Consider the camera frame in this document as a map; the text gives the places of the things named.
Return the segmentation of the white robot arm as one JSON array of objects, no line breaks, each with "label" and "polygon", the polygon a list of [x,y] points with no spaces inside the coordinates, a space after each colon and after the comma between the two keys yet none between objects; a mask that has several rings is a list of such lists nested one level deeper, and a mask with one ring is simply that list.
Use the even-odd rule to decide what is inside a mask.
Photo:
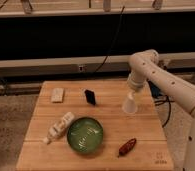
[{"label": "white robot arm", "polygon": [[129,87],[133,91],[140,91],[145,81],[150,80],[193,117],[183,171],[195,171],[195,85],[161,69],[158,62],[159,54],[153,49],[132,54],[129,58]]}]

